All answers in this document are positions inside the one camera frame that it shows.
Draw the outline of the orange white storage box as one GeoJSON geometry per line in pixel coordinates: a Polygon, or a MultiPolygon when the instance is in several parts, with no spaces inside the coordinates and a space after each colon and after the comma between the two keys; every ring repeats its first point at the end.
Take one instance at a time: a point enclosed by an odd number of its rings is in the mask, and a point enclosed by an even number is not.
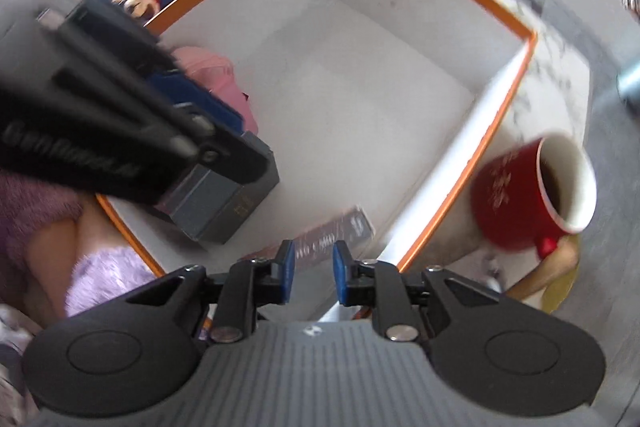
{"type": "Polygon", "coordinates": [[[496,0],[175,0],[148,27],[168,48],[232,62],[280,173],[222,246],[102,197],[156,273],[222,271],[352,207],[374,228],[364,255],[407,270],[494,139],[537,44],[496,0]]]}

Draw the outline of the pink fabric pouch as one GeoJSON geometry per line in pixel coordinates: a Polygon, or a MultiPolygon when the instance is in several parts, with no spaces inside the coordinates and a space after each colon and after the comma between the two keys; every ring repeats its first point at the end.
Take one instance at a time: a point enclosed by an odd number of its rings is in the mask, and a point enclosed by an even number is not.
{"type": "Polygon", "coordinates": [[[258,135],[248,95],[236,83],[233,65],[227,57],[196,46],[174,49],[172,55],[186,75],[242,116],[244,131],[258,135]]]}

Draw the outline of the red white mug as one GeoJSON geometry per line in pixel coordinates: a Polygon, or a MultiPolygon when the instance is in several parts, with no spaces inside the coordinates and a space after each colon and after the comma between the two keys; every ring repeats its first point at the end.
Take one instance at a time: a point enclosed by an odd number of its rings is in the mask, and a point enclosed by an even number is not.
{"type": "Polygon", "coordinates": [[[582,233],[597,207],[597,179],[584,148],[562,133],[491,159],[471,185],[475,222],[503,251],[534,248],[548,258],[560,239],[582,233]]]}

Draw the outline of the dark grey box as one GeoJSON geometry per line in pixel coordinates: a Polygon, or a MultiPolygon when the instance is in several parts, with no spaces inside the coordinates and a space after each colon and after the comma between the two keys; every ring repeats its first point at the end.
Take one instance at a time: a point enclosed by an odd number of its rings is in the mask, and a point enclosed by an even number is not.
{"type": "Polygon", "coordinates": [[[196,166],[159,204],[148,207],[149,213],[172,223],[191,241],[227,243],[280,182],[271,148],[252,132],[245,132],[243,138],[269,160],[257,182],[237,184],[196,166]]]}

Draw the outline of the dark brown book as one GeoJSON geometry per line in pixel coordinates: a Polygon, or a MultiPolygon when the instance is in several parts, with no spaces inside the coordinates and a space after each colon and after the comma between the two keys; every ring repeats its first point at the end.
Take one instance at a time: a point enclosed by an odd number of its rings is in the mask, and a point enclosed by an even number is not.
{"type": "Polygon", "coordinates": [[[354,255],[362,251],[373,236],[373,225],[364,210],[352,207],[292,239],[295,247],[293,268],[296,272],[303,272],[318,267],[323,261],[331,261],[333,245],[337,241],[344,241],[354,255]]]}

